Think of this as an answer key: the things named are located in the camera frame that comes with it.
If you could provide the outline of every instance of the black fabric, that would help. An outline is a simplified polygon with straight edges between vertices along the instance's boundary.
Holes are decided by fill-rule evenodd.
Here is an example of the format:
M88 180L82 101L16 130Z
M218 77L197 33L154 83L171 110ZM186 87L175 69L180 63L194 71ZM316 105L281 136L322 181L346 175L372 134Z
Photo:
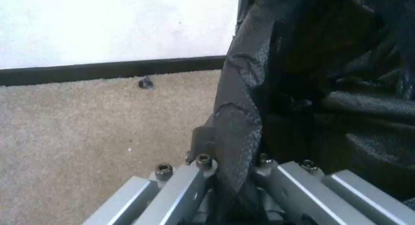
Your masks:
M210 221L266 220L251 179L260 152L350 169L415 196L415 0L257 0L215 100Z

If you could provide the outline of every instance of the white wall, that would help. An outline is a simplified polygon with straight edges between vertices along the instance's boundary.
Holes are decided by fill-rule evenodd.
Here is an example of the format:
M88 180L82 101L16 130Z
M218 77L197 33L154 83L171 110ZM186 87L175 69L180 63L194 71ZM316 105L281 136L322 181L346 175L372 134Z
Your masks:
M238 0L0 0L0 69L226 54Z

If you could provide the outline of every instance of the small black debris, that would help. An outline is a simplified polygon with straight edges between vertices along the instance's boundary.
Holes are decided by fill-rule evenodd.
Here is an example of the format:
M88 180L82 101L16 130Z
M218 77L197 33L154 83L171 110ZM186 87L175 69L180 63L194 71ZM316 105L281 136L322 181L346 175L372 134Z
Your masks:
M138 82L138 86L142 89L154 89L154 84L149 76L145 76Z

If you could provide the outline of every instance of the carpet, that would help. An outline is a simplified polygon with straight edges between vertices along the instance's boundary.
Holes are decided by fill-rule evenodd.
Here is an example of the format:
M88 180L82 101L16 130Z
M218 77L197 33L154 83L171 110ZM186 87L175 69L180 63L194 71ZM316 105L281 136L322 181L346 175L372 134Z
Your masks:
M0 87L0 224L81 224L131 176L184 163L219 75Z

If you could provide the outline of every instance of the hex socket bolt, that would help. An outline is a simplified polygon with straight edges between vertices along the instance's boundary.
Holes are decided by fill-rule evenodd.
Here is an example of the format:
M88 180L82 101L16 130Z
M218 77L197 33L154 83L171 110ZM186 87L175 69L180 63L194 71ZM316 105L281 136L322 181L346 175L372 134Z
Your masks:
M156 178L159 181L167 181L173 175L173 167L169 163L160 163L154 170Z
M272 166L272 159L266 153L259 155L259 167L270 168Z
M301 167L309 173L312 173L318 169L318 167L311 160L304 160L301 164Z
M212 158L209 156L209 154L199 154L196 157L196 166L205 171L212 168Z

